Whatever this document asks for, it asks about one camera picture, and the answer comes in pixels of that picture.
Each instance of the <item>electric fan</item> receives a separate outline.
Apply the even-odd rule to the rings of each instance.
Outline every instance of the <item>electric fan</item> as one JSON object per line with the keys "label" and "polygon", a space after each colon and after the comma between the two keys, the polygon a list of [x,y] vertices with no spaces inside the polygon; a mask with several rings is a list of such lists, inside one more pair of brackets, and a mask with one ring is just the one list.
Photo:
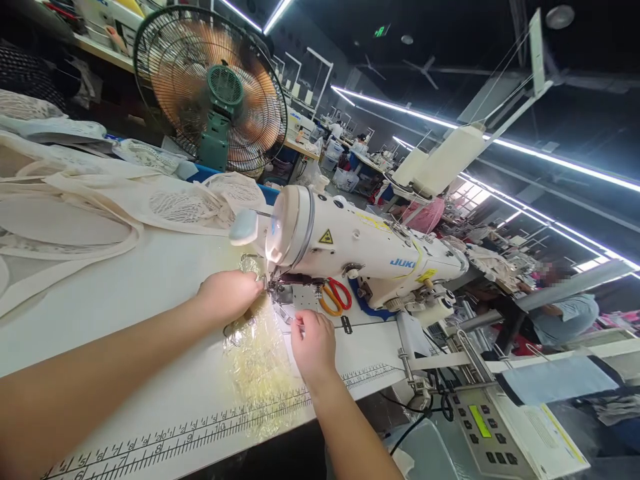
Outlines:
{"label": "electric fan", "polygon": [[152,13],[133,68],[152,116],[162,125],[164,115],[202,165],[257,177],[282,147],[287,106],[267,54],[220,15],[188,5]]}

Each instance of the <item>pink shirt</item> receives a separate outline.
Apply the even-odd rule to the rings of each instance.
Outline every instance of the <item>pink shirt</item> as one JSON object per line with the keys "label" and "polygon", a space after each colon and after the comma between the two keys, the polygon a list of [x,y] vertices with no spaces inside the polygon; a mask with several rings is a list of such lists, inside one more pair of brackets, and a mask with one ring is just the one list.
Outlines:
{"label": "pink shirt", "polygon": [[[402,220],[408,218],[419,206],[420,205],[417,203],[413,203],[408,206],[402,214]],[[422,233],[431,233],[440,221],[440,217],[442,217],[444,211],[445,200],[440,197],[436,197],[430,204],[426,205],[420,212],[418,212],[407,226]]]}

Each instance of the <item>ceiling light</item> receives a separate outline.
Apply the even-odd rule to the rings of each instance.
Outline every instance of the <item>ceiling light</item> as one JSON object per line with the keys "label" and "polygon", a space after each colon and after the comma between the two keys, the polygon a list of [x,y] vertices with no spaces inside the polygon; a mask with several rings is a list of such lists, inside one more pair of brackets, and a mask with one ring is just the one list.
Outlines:
{"label": "ceiling light", "polygon": [[[366,100],[368,102],[375,103],[376,105],[380,105],[382,107],[386,107],[386,108],[390,108],[390,109],[393,109],[393,110],[396,110],[396,111],[404,112],[404,113],[407,113],[407,114],[412,115],[414,117],[418,117],[420,119],[423,119],[423,120],[426,120],[426,121],[430,121],[430,122],[436,123],[438,125],[442,125],[443,127],[456,129],[456,128],[458,128],[460,126],[460,125],[456,125],[456,124],[451,123],[451,122],[447,122],[447,121],[444,121],[444,120],[437,119],[435,117],[430,117],[429,115],[424,115],[423,113],[418,113],[418,112],[413,111],[413,110],[402,108],[402,107],[400,107],[398,105],[394,105],[394,104],[389,103],[389,102],[378,100],[378,99],[375,99],[375,98],[372,98],[372,97],[367,97],[366,95],[360,95],[360,94],[352,92],[350,90],[344,90],[344,89],[339,89],[339,90],[342,93],[344,93],[346,95],[349,95],[351,97],[360,98],[362,100]],[[487,139],[490,138],[490,136],[489,135],[483,135],[482,138],[484,138],[484,140],[487,140]],[[597,178],[597,179],[600,179],[600,180],[604,180],[604,181],[607,181],[609,183],[613,183],[614,185],[618,185],[620,187],[624,187],[624,188],[627,188],[627,189],[630,189],[630,190],[634,190],[636,192],[640,192],[640,185],[636,185],[635,183],[632,183],[630,181],[626,181],[626,180],[623,180],[623,179],[620,179],[620,178],[617,178],[617,177],[612,177],[611,175],[608,175],[606,173],[598,172],[596,170],[591,170],[591,169],[588,169],[586,167],[582,167],[580,165],[576,165],[575,163],[571,163],[571,162],[568,162],[566,160],[562,160],[562,159],[559,159],[557,157],[553,157],[551,155],[547,155],[545,153],[538,152],[536,150],[532,150],[532,149],[529,149],[529,148],[526,148],[526,147],[522,147],[520,145],[516,145],[515,143],[508,142],[506,140],[496,139],[496,140],[494,140],[494,143],[496,143],[497,145],[501,145],[503,147],[506,147],[506,148],[510,148],[512,150],[516,150],[516,151],[519,151],[519,152],[522,152],[522,153],[526,153],[527,155],[532,155],[534,157],[538,157],[538,158],[540,158],[542,160],[550,161],[552,163],[555,163],[556,165],[561,165],[563,167],[570,168],[572,170],[576,170],[576,171],[578,171],[580,173],[584,173],[584,174],[589,175],[591,177],[594,177],[594,178]]]}
{"label": "ceiling light", "polygon": [[[464,180],[468,180],[468,181],[470,181],[472,183],[475,183],[478,187],[482,188],[483,190],[488,191],[493,197],[497,198],[498,200],[502,201],[503,203],[506,203],[511,208],[518,210],[518,212],[516,212],[516,214],[512,215],[505,222],[502,222],[502,224],[500,224],[500,226],[503,226],[505,223],[513,220],[520,213],[524,213],[526,216],[536,220],[538,223],[541,223],[542,225],[548,226],[548,228],[550,228],[554,232],[558,233],[559,235],[562,235],[564,238],[566,238],[568,240],[571,240],[575,244],[580,245],[582,248],[584,248],[586,250],[589,250],[590,252],[596,254],[598,257],[602,257],[604,255],[605,257],[608,257],[610,259],[620,259],[620,260],[623,260],[624,262],[630,264],[630,266],[632,266],[635,270],[640,270],[640,265],[632,262],[629,259],[624,258],[622,255],[619,255],[618,253],[610,250],[610,248],[608,248],[608,247],[606,247],[604,245],[601,245],[600,243],[596,242],[595,240],[592,240],[592,239],[588,238],[586,235],[583,235],[582,233],[577,232],[576,230],[573,230],[573,229],[569,228],[568,226],[566,226],[566,225],[564,225],[564,224],[552,219],[551,217],[548,217],[548,216],[544,215],[542,212],[538,212],[538,210],[532,209],[531,207],[528,207],[528,206],[524,205],[522,202],[520,202],[520,201],[518,201],[518,200],[516,200],[516,199],[514,199],[514,198],[512,198],[512,197],[510,197],[510,196],[508,196],[508,195],[506,195],[506,194],[504,194],[504,193],[502,193],[502,192],[500,192],[500,191],[498,191],[498,190],[496,190],[496,189],[494,189],[494,188],[482,183],[480,180],[477,180],[477,179],[473,178],[468,173],[460,172],[460,175],[458,175],[458,177],[462,178]],[[506,198],[508,198],[510,200],[513,200],[514,202],[522,205],[523,208],[521,209],[519,207],[516,207],[515,205],[510,204],[508,201],[504,200],[499,195],[501,195],[503,197],[506,197]],[[540,220],[540,219],[538,219],[536,217],[534,217],[533,215],[531,215],[528,212],[526,212],[524,209],[530,210],[531,212],[534,212],[536,215],[539,215],[542,218],[548,220],[549,222],[551,222],[551,225],[546,223],[546,222],[543,222],[542,220]],[[570,236],[567,233],[563,232],[562,230],[558,230],[558,228],[556,228],[556,227],[560,227],[560,228],[562,228],[562,229],[564,229],[564,230],[576,235],[577,237],[582,238],[582,240],[586,240],[590,244],[595,245],[596,247],[598,247],[601,250],[603,250],[604,254],[602,252],[598,252],[598,251],[592,249],[591,247],[585,245],[584,243],[576,240],[575,238],[573,238],[572,236]],[[634,277],[640,279],[640,275],[637,275],[637,274],[634,274],[634,273],[632,273],[632,275]]]}
{"label": "ceiling light", "polygon": [[346,96],[344,96],[342,93],[340,93],[340,92],[339,92],[339,91],[338,91],[338,90],[337,90],[333,85],[331,86],[331,88],[333,89],[333,91],[334,91],[334,92],[336,92],[338,95],[340,95],[342,98],[344,98],[344,100],[348,101],[348,102],[349,102],[349,104],[350,104],[352,107],[355,107],[355,103],[354,103],[354,102],[352,102],[351,100],[349,100],[348,98],[346,98]]}
{"label": "ceiling light", "polygon": [[415,148],[412,144],[407,143],[404,140],[400,140],[398,137],[394,137],[393,139],[396,140],[396,142],[398,142],[400,145],[402,145],[407,150],[413,150]]}
{"label": "ceiling light", "polygon": [[262,28],[258,27],[257,24],[255,24],[254,22],[252,22],[248,16],[246,16],[244,13],[242,13],[240,10],[238,10],[236,7],[234,7],[231,2],[229,2],[228,0],[220,0],[222,3],[224,3],[226,6],[228,6],[231,10],[233,10],[240,18],[242,18],[242,20],[244,20],[245,22],[247,22],[248,24],[250,24],[250,26],[252,26],[253,28],[255,28],[256,30],[258,30],[258,32],[262,33]]}
{"label": "ceiling light", "polygon": [[378,100],[378,99],[375,99],[375,98],[372,98],[372,97],[368,97],[366,95],[360,95],[359,93],[352,92],[350,90],[344,90],[344,89],[341,89],[341,88],[338,88],[338,87],[334,87],[334,86],[331,86],[331,88],[336,90],[336,91],[340,91],[340,92],[342,92],[342,93],[344,93],[344,94],[346,94],[346,95],[348,95],[350,97],[356,97],[356,98],[359,98],[360,100],[365,100],[365,101],[368,101],[368,102],[371,102],[371,103],[375,103],[376,105],[381,105],[382,107],[386,107],[386,108],[390,108],[390,109],[393,109],[393,110],[396,110],[396,111],[407,113],[407,114],[412,115],[414,117],[418,117],[418,118],[420,118],[422,120],[427,120],[427,121],[430,121],[432,123],[437,123],[438,125],[442,125],[443,127],[453,128],[453,129],[458,128],[458,126],[453,124],[453,123],[446,122],[444,120],[440,120],[440,119],[437,119],[435,117],[430,117],[428,115],[424,115],[423,113],[419,113],[419,112],[416,112],[414,110],[409,110],[409,109],[406,109],[404,107],[400,107],[398,105],[394,105],[394,104],[389,103],[389,102],[385,102],[385,101]]}
{"label": "ceiling light", "polygon": [[269,33],[269,31],[273,28],[273,26],[279,20],[279,18],[282,17],[282,14],[289,7],[292,1],[293,0],[282,0],[280,2],[280,5],[278,5],[278,7],[275,9],[275,12],[273,12],[273,14],[271,15],[271,18],[265,25],[265,35]]}

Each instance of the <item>juki logo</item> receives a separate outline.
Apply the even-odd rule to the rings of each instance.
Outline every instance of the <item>juki logo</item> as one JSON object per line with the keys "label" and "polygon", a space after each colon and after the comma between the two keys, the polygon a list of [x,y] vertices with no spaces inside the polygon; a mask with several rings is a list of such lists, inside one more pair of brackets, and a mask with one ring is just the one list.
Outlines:
{"label": "juki logo", "polygon": [[389,262],[391,265],[398,265],[399,267],[415,268],[415,262],[409,260],[396,259]]}

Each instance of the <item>measuring ruler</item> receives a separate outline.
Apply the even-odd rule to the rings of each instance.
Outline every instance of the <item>measuring ruler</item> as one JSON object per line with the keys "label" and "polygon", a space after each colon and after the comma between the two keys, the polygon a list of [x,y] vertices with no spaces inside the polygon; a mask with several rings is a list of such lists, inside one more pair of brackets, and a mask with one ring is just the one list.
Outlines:
{"label": "measuring ruler", "polygon": [[[348,389],[353,389],[397,370],[378,363],[346,373],[342,380]],[[116,480],[310,405],[306,388],[291,390],[264,402],[246,403],[104,448],[76,453],[54,465],[41,480]]]}

